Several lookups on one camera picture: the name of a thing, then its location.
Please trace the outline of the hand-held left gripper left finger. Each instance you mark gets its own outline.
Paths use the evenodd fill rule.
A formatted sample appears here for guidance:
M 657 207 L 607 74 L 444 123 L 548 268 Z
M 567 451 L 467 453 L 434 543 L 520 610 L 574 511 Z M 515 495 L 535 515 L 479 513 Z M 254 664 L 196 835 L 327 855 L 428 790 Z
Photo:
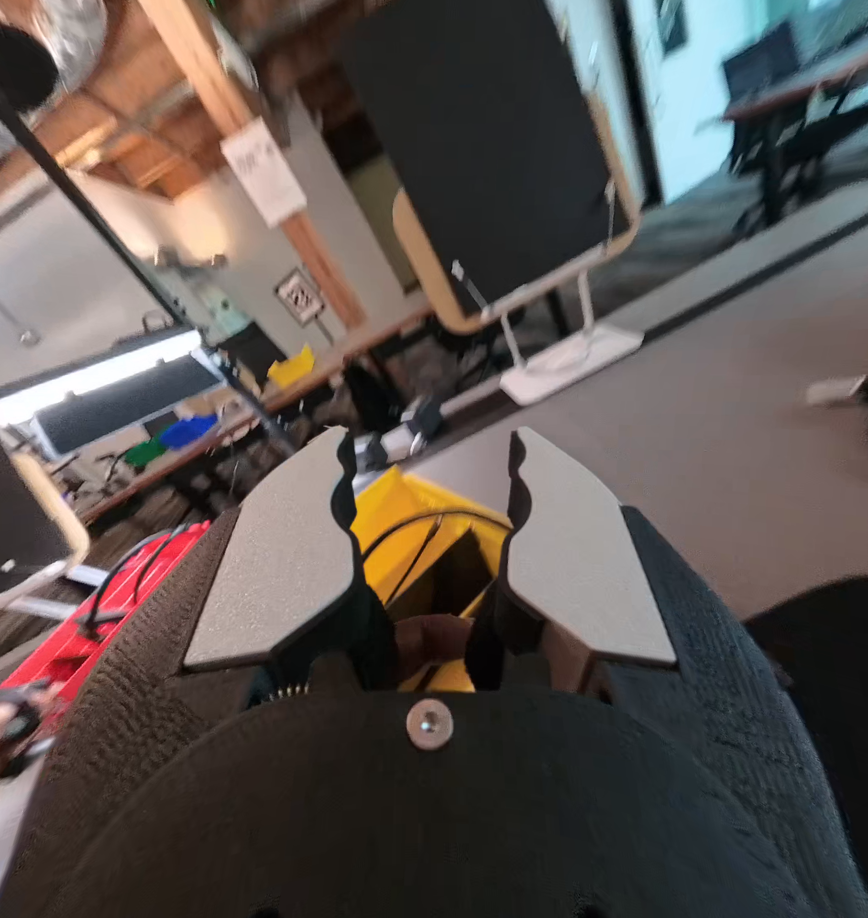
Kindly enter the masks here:
M 268 667 L 307 678 L 328 652 L 361 657 L 377 629 L 363 570 L 354 440 L 332 427 L 244 499 L 187 645 L 183 667 L 204 673 Z

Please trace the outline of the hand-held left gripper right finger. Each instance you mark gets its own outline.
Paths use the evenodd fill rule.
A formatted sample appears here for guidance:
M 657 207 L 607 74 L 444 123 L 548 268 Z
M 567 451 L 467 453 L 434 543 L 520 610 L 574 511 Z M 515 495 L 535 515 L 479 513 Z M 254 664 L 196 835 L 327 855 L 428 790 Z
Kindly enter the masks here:
M 507 516 L 494 596 L 470 637 L 475 690 L 534 672 L 588 692 L 602 664 L 673 671 L 678 658 L 615 494 L 534 430 L 511 435 Z

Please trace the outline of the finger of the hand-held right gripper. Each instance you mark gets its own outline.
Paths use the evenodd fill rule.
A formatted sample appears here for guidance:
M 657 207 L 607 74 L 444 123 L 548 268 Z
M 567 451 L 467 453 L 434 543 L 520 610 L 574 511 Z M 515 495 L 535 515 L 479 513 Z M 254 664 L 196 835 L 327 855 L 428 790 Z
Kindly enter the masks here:
M 810 384 L 806 404 L 810 407 L 839 407 L 868 400 L 868 375 L 831 377 Z

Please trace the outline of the yellow plastic bin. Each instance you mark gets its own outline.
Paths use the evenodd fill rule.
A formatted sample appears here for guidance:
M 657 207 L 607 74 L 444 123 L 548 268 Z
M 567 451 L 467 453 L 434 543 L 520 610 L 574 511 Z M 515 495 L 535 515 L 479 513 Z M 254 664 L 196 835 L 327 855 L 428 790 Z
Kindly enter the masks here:
M 504 513 L 397 467 L 356 506 L 366 580 L 393 625 L 432 614 L 473 621 L 494 599 L 511 529 Z

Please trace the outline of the red plastic bin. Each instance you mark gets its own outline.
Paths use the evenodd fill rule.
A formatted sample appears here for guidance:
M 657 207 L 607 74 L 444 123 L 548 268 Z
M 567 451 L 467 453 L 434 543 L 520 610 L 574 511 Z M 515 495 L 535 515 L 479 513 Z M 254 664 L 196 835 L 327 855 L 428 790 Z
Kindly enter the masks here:
M 122 627 L 210 527 L 209 521 L 183 523 L 131 547 L 104 572 L 95 591 L 0 683 L 0 691 L 59 684 L 61 704 L 72 703 Z

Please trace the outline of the person's left hand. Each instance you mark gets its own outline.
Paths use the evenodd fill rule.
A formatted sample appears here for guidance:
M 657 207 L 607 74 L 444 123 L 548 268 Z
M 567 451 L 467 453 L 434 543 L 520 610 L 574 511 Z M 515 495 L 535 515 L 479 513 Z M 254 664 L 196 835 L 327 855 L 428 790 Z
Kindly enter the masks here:
M 398 652 L 398 678 L 419 670 L 464 659 L 473 621 L 451 615 L 415 616 L 394 624 Z

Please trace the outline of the blue plastic bin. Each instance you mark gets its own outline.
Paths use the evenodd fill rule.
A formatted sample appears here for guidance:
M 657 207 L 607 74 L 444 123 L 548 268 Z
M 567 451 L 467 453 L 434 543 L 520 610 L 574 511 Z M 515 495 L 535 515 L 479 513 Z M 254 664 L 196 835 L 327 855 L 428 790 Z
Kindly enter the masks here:
M 216 413 L 194 415 L 177 419 L 154 436 L 156 442 L 168 452 L 179 452 L 194 442 L 198 442 L 219 424 Z

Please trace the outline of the small yellow bin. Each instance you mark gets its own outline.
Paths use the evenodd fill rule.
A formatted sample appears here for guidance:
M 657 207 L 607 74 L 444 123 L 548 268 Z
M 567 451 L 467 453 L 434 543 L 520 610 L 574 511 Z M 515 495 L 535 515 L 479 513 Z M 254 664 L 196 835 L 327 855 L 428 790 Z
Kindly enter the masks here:
M 294 355 L 272 362 L 267 369 L 267 379 L 279 389 L 289 388 L 313 373 L 315 363 L 315 353 L 307 343 Z

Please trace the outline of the led light panel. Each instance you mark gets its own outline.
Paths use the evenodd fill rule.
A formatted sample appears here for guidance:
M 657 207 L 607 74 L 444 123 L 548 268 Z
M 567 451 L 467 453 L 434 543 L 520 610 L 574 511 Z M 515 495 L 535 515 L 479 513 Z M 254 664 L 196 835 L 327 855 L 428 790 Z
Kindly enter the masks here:
M 163 328 L 0 385 L 0 428 L 56 461 L 223 384 L 198 329 Z

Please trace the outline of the wooden workbench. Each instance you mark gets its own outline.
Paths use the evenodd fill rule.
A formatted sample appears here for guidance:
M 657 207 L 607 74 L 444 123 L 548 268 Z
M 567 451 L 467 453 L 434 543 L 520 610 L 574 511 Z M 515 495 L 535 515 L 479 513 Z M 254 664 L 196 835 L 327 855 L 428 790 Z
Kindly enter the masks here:
M 382 380 L 389 381 L 382 346 L 394 341 L 400 348 L 406 341 L 408 333 L 421 329 L 432 314 L 432 308 L 428 304 L 423 304 L 410 311 L 407 317 L 393 323 L 370 324 L 355 329 L 348 334 L 347 338 L 337 341 L 331 350 L 317 358 L 311 373 L 302 376 L 285 388 L 279 388 L 277 384 L 270 384 L 260 406 L 270 416 L 276 417 L 283 409 L 298 405 L 303 398 L 312 394 L 321 385 L 330 384 L 342 376 L 346 366 L 361 358 L 367 358 Z M 77 518 L 86 526 L 93 524 L 104 515 L 133 499 L 135 495 L 157 487 L 161 481 L 174 475 L 177 470 L 191 465 L 199 457 L 209 455 L 229 445 L 235 441 L 238 431 L 247 433 L 257 424 L 259 420 L 250 407 L 241 407 L 230 414 L 223 415 L 220 423 L 204 436 L 175 453 L 155 459 L 141 475 L 135 476 L 130 483 L 116 490 L 113 495 L 99 499 L 94 504 L 78 508 Z

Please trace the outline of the black white marker sign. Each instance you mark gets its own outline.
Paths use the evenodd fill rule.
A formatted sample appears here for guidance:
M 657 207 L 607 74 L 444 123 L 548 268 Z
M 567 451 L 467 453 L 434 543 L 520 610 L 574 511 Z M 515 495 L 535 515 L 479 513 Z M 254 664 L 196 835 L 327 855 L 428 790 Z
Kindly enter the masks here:
M 319 320 L 325 299 L 318 286 L 301 268 L 291 270 L 274 287 L 274 295 L 302 328 Z

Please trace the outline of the black wood-trimmed divider panel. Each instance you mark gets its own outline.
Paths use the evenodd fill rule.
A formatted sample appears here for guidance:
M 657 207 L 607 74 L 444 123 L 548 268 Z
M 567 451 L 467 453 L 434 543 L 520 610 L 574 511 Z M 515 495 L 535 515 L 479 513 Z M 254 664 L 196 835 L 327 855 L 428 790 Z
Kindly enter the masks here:
M 90 545 L 42 465 L 0 441 L 0 611 L 81 565 Z
M 386 2 L 340 61 L 402 185 L 393 224 L 440 324 L 499 324 L 500 387 L 528 407 L 638 350 L 593 315 L 589 272 L 638 203 L 597 94 L 545 2 Z

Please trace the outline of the long wooden office desk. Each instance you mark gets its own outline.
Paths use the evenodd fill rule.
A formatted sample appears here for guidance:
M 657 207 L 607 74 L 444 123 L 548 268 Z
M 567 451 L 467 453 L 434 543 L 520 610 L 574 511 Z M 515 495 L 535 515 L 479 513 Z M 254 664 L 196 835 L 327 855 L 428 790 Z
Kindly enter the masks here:
M 801 62 L 799 71 L 757 98 L 727 102 L 720 119 L 733 127 L 728 169 L 757 174 L 760 198 L 735 226 L 750 235 L 784 216 L 788 198 L 811 197 L 830 151 L 868 126 L 868 104 L 844 111 L 847 98 L 868 83 L 868 32 Z

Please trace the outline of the black office chair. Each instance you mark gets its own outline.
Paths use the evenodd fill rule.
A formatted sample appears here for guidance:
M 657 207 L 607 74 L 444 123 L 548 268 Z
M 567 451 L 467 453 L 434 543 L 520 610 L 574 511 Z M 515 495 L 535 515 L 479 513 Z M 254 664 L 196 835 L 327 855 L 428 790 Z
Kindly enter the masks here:
M 784 19 L 747 48 L 722 62 L 729 104 L 757 98 L 801 67 L 794 27 Z

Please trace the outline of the white paper sign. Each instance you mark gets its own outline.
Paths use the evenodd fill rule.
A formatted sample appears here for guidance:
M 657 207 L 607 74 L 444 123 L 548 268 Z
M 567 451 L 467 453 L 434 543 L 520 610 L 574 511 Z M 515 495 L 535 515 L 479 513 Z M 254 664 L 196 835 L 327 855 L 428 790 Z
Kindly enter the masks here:
M 306 195 L 263 118 L 223 139 L 220 148 L 269 228 L 277 228 L 306 210 Z

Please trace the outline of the dark wall poster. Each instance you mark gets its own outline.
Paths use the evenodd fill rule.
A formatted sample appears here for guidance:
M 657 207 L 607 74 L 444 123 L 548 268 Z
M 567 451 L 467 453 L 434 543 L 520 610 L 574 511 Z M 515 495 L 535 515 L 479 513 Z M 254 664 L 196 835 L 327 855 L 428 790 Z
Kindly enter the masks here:
M 688 20 L 684 1 L 656 1 L 656 23 L 661 55 L 685 48 L 689 41 Z

